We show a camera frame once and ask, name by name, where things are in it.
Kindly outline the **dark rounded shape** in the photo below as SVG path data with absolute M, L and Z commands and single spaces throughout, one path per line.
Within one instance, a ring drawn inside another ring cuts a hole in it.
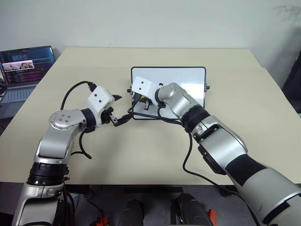
M 144 210 L 139 200 L 130 200 L 123 213 L 123 226 L 143 226 Z
M 175 199 L 175 211 L 183 225 L 212 226 L 204 206 L 191 194 L 179 194 Z

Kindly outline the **black chair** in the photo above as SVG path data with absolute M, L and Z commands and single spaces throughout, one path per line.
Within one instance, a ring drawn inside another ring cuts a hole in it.
M 301 113 L 301 52 L 294 62 L 282 92 L 297 113 Z

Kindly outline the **orange plastic part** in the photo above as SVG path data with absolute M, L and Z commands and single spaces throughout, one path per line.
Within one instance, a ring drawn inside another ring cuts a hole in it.
M 207 212 L 211 222 L 212 222 L 212 225 L 213 226 L 216 226 L 216 216 L 217 216 L 217 212 L 213 209 L 210 209 L 208 212 Z
M 98 216 L 95 220 L 95 226 L 109 226 L 109 219 L 107 217 Z

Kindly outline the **small black-framed whiteboard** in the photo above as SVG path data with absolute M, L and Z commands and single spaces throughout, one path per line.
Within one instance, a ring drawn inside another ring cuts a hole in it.
M 131 69 L 131 93 L 132 97 L 132 83 L 136 76 L 145 78 L 154 82 L 160 87 L 169 85 L 170 83 L 177 83 L 187 93 L 199 102 L 200 105 L 205 106 L 206 97 L 206 68 L 199 67 L 132 67 Z M 157 116 L 158 106 L 151 105 L 146 111 L 143 109 L 144 104 L 138 103 L 133 107 L 132 112 L 138 113 L 134 115 L 135 120 L 149 120 L 150 117 L 142 116 L 152 115 Z

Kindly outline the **yellow and black whiteboard eraser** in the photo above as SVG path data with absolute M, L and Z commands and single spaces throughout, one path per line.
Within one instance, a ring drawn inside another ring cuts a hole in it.
M 150 99 L 148 99 L 147 97 L 145 97 L 145 96 L 141 96 L 139 102 L 144 104 L 143 109 L 146 110 L 146 111 L 152 105 L 152 101 Z

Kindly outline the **open grey laptop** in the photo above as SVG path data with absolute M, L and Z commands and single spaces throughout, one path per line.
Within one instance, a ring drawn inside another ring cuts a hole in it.
M 7 86 L 0 103 L 26 101 L 54 63 L 51 46 L 0 51 L 0 69 Z

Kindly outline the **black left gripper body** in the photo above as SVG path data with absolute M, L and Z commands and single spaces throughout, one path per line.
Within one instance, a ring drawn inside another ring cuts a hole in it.
M 102 124 L 109 124 L 109 123 L 113 123 L 113 124 L 117 124 L 117 119 L 116 117 L 113 115 L 113 111 L 114 109 L 110 106 L 107 110 L 104 110 L 101 113 L 101 121 Z

